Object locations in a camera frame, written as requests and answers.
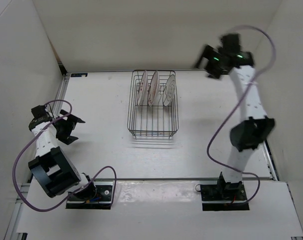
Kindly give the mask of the green rimmed white plate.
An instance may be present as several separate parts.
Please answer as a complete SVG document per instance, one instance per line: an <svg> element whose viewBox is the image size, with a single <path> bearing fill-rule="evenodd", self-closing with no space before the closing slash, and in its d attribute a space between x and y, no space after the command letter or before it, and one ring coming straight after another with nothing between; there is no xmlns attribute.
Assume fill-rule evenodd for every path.
<svg viewBox="0 0 303 240"><path fill-rule="evenodd" d="M164 87L163 97L162 97L164 106L168 106L172 102L175 93L176 93L176 76L172 74L169 76Z"/></svg>

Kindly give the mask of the wire dish rack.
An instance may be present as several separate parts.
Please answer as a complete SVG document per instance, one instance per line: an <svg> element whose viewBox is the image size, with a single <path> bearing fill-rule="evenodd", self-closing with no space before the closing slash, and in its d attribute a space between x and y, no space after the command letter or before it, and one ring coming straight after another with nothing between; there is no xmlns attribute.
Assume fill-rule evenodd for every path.
<svg viewBox="0 0 303 240"><path fill-rule="evenodd" d="M142 105L137 104L140 81L147 71L148 85ZM159 87L152 106L148 106L151 80L155 71L159 74ZM163 93L170 75L174 70L134 70L131 74L129 103L127 113L127 130L136 139L171 139L179 130L179 108L177 80L175 95L168 106L163 105Z"/></svg>

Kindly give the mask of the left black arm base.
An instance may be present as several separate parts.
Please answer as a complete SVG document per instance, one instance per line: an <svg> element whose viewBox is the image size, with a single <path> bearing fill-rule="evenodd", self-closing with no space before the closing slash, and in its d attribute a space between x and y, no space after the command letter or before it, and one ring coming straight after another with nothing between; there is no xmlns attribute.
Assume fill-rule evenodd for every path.
<svg viewBox="0 0 303 240"><path fill-rule="evenodd" d="M112 181L95 181L95 190L79 193L66 201L65 208L69 210L110 210L114 198L114 183Z"/></svg>

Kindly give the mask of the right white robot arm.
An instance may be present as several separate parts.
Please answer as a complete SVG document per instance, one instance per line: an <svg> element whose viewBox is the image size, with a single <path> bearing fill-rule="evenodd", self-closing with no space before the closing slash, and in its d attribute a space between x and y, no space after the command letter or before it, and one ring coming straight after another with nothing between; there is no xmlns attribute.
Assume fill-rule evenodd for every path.
<svg viewBox="0 0 303 240"><path fill-rule="evenodd" d="M228 75L234 85L237 104L218 127L206 147L211 161L223 167L216 184L201 186L200 190L211 198L227 200L243 190L243 175L246 165L254 151L267 139L276 125L274 118L268 117L262 106L256 78L262 73L256 71L254 58L250 52L241 51L240 46L234 48L205 45L194 67L198 69L203 59L207 60L204 70L208 76L219 79ZM231 143L227 163L214 159L210 148L224 125L239 110L239 123L229 131Z"/></svg>

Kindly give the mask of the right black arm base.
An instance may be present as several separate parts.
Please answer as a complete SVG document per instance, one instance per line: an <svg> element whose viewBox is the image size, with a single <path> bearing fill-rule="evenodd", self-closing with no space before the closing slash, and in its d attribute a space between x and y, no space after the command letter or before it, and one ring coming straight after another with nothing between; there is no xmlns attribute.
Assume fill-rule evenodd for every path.
<svg viewBox="0 0 303 240"><path fill-rule="evenodd" d="M243 183L240 188L225 195L219 192L217 184L197 184L194 187L201 195L202 210L205 212L249 211L247 194Z"/></svg>

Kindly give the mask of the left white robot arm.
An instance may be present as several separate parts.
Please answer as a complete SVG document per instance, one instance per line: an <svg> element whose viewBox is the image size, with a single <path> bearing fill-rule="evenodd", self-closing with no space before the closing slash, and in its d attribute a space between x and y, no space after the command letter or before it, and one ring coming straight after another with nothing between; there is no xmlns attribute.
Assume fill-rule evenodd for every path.
<svg viewBox="0 0 303 240"><path fill-rule="evenodd" d="M44 105L31 109L33 115L29 123L29 130L36 136L41 130L56 119L55 115L48 112ZM71 136L77 123L86 123L81 118L69 115L51 124L36 140L36 154L34 160L28 163L28 168L34 175L44 192L50 198L62 195L67 190L81 183L82 178L76 167L60 148L58 141L70 145L79 138ZM58 170L48 175L50 169L59 167ZM79 191L74 193L75 198L84 201L91 200L97 195L94 183L84 183Z"/></svg>

